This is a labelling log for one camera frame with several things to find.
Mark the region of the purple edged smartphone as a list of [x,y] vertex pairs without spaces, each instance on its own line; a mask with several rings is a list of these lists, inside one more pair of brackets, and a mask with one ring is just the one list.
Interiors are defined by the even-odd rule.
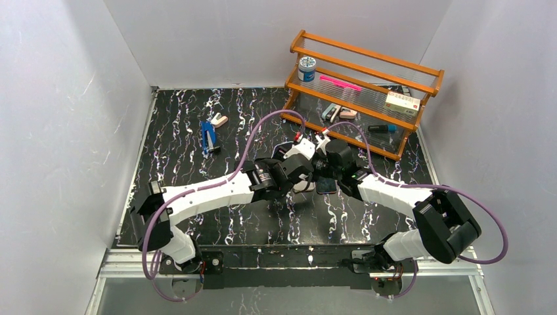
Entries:
[[316,192],[318,194],[335,194],[338,191],[336,180],[320,177],[316,181]]

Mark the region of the beige pink phone case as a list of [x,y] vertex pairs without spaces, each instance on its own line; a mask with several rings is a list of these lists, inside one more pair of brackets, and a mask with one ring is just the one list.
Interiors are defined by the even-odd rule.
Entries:
[[311,192],[315,189],[315,182],[300,181],[293,186],[295,193]]

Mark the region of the phone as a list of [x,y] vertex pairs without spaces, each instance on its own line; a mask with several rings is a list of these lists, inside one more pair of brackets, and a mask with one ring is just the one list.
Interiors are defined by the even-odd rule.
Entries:
[[277,144],[274,148],[273,148],[273,155],[272,155],[272,159],[276,159],[279,161],[284,161],[285,160],[285,155],[286,153],[295,145],[294,141],[286,141],[280,144]]

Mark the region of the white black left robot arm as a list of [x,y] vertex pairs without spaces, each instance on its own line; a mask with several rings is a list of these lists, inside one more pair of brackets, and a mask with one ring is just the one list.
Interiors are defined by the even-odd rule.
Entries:
[[235,178],[165,188],[154,180],[143,203],[135,203],[129,211],[137,248],[160,250],[177,264],[187,263],[200,254],[193,239],[178,229],[180,222],[221,207],[279,199],[313,171],[310,158],[298,153],[283,161],[246,161]]

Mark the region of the black arm mounting base bar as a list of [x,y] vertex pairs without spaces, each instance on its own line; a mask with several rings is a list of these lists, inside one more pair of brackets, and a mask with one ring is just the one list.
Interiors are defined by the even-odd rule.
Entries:
[[209,289],[236,287],[400,287],[400,265],[374,262],[370,245],[203,246]]

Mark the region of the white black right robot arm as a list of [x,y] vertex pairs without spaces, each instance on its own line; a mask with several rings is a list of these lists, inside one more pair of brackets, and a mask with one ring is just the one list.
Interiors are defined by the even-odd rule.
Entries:
[[356,161],[340,139],[318,138],[312,164],[318,176],[335,180],[345,195],[393,209],[414,221],[415,229],[390,234],[376,244],[374,259],[382,266],[419,257],[450,264],[481,236],[479,224],[455,192],[387,182]]

